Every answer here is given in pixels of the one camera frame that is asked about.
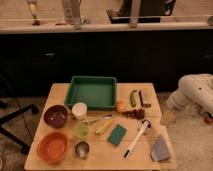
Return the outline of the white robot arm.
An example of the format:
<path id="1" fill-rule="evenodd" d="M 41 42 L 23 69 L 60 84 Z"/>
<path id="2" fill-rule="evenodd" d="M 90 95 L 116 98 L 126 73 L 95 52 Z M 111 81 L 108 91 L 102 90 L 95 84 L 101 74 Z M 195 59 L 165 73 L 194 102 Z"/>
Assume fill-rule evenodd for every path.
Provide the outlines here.
<path id="1" fill-rule="evenodd" d="M 202 107 L 202 113 L 207 112 L 213 117 L 213 75 L 190 74 L 181 77 L 178 88 L 169 96 L 167 106 L 173 110 L 184 110 L 191 102 Z"/>

